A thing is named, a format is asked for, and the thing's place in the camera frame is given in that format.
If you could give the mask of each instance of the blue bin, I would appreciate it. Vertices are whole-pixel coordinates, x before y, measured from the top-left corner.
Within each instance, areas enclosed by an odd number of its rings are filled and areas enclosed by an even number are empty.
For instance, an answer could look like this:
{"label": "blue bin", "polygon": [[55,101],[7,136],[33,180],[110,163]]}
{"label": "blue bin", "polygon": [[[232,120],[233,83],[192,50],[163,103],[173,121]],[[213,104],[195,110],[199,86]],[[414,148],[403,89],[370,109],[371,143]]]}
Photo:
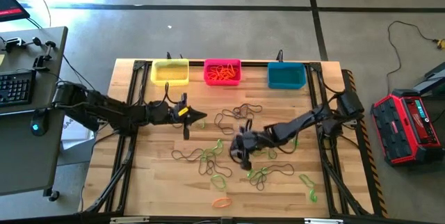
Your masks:
{"label": "blue bin", "polygon": [[267,65],[269,88],[300,89],[306,84],[306,71],[303,63],[269,63]]}

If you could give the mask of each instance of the wooden tabletop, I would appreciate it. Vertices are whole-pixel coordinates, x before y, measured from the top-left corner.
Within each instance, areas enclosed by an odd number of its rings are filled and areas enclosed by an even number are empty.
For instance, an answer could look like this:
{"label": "wooden tabletop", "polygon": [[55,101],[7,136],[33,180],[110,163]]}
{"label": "wooden tabletop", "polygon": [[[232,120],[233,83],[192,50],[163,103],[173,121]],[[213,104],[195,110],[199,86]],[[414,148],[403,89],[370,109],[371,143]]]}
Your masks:
{"label": "wooden tabletop", "polygon": [[[110,97],[126,100],[133,62],[134,59],[116,60],[108,91]],[[344,84],[340,64],[322,62],[321,65],[326,84],[334,90],[342,90]],[[232,110],[243,103],[262,105],[262,112],[256,113],[253,120],[253,129],[257,130],[261,130],[264,125],[290,121],[312,109],[307,85],[300,90],[271,90],[267,86],[265,67],[243,67],[242,71],[239,86],[207,86],[203,80],[202,67],[190,67],[190,83],[187,86],[170,87],[169,96],[172,100],[178,100],[182,93],[187,93],[188,105],[208,114],[205,126],[202,128],[202,122],[192,125],[187,141],[183,139],[182,128],[176,129],[171,125],[149,125],[139,129],[126,216],[329,216],[315,127],[299,133],[298,147],[293,154],[277,151],[276,159],[269,159],[265,154],[251,158],[256,169],[287,163],[295,169],[292,176],[281,173],[267,175],[263,191],[252,186],[247,172],[229,158],[228,149],[233,136],[224,135],[213,123],[216,114],[223,109]],[[148,81],[146,102],[162,99],[163,95],[164,87]],[[332,93],[327,91],[327,96],[332,96]],[[243,125],[244,121],[225,117],[222,123],[225,127],[237,129],[238,124]],[[98,138],[111,132],[112,129],[106,128]],[[344,136],[356,141],[353,130],[345,129]],[[227,188],[223,191],[211,183],[211,175],[198,173],[199,160],[195,163],[177,161],[171,155],[173,150],[190,154],[199,147],[215,147],[219,138],[223,141],[224,149],[217,157],[218,165],[227,166],[233,171],[231,177],[225,178]],[[117,142],[118,136],[114,136],[95,147],[83,190],[86,207],[92,204],[110,179]],[[291,145],[288,143],[284,149],[290,150]],[[346,186],[363,208],[372,212],[359,150],[341,138],[338,138],[337,148]],[[306,174],[316,183],[317,202],[309,199],[309,189],[298,177],[301,174]],[[338,191],[334,182],[332,185],[336,207],[340,209]],[[213,208],[211,203],[221,197],[231,198],[232,205],[222,209]]]}

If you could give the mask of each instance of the red portable battery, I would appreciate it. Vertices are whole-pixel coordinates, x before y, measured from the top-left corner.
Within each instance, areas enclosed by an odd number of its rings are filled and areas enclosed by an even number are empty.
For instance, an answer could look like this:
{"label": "red portable battery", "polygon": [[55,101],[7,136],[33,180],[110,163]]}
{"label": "red portable battery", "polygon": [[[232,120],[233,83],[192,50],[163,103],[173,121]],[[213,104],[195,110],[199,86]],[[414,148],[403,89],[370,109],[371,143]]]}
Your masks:
{"label": "red portable battery", "polygon": [[430,163],[444,158],[444,149],[417,91],[395,89],[372,105],[371,116],[390,165]]}

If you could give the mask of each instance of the concrete floor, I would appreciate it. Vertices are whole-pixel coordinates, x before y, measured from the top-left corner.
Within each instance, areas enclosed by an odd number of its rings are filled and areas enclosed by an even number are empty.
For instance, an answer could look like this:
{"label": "concrete floor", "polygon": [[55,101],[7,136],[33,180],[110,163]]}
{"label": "concrete floor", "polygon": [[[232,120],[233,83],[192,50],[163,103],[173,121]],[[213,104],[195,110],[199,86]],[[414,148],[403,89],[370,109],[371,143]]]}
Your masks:
{"label": "concrete floor", "polygon": [[[41,0],[30,2],[31,17],[48,25]],[[114,5],[246,5],[309,6],[309,0],[47,0],[70,3]],[[438,8],[443,0],[317,0],[326,7]],[[310,12],[180,11],[180,10],[66,10],[51,9],[52,26],[68,26],[65,55],[74,67],[106,93],[116,58],[163,58],[169,51],[188,58],[274,59],[278,49],[285,59],[320,60]],[[327,56],[340,61],[355,74],[363,105],[386,93],[385,74],[397,67],[387,40],[387,26],[399,19],[417,24],[431,38],[445,36],[445,13],[320,13]],[[27,21],[0,23],[0,31],[31,29]],[[410,88],[423,73],[440,64],[445,51],[420,38],[405,26],[392,28],[403,68],[391,77],[392,88]],[[65,64],[62,78],[76,77]],[[419,173],[389,167],[382,160],[369,116],[365,117],[389,215],[416,221],[443,223],[445,219],[445,170]],[[90,148],[80,148],[77,156],[88,158]],[[48,203],[41,192],[0,197],[0,219],[74,213],[79,203],[87,163],[60,166],[55,188],[62,193]],[[15,202],[20,208],[14,208]]]}

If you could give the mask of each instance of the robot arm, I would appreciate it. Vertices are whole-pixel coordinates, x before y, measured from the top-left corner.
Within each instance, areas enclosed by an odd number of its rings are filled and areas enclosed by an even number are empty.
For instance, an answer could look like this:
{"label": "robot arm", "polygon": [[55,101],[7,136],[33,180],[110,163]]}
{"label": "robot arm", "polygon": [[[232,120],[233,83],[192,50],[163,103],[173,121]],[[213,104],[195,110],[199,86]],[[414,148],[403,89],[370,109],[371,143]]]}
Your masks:
{"label": "robot arm", "polygon": [[84,127],[97,131],[98,120],[107,121],[119,134],[130,136],[138,126],[184,124],[184,138],[189,138],[188,126],[205,118],[201,113],[187,106],[187,94],[173,107],[165,101],[149,102],[144,105],[127,105],[116,99],[102,95],[85,86],[64,82],[57,86],[53,98],[53,107],[64,110],[67,116],[81,123]]}
{"label": "robot arm", "polygon": [[[337,99],[337,110],[329,107],[329,102]],[[326,104],[318,105],[316,109],[293,119],[288,123],[277,123],[265,126],[263,131],[252,131],[252,121],[248,120],[245,127],[240,128],[232,141],[230,157],[241,165],[244,170],[252,169],[249,154],[265,147],[278,147],[286,145],[298,133],[312,125],[321,123],[326,136],[339,136],[342,134],[341,125],[350,120],[363,117],[364,109],[358,96],[352,91],[344,91],[334,95]]]}

